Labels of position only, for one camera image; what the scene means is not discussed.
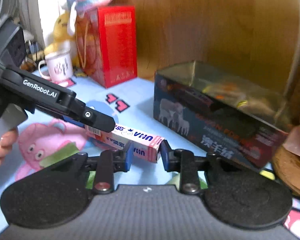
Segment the left hand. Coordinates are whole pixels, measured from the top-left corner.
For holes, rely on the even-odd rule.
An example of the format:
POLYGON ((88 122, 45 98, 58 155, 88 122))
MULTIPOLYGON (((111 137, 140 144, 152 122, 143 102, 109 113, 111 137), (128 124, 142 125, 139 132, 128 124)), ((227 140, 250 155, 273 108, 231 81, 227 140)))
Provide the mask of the left hand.
POLYGON ((18 139, 18 129, 13 128, 3 134, 0 138, 0 166, 2 165, 5 157, 11 152, 13 144, 18 139))

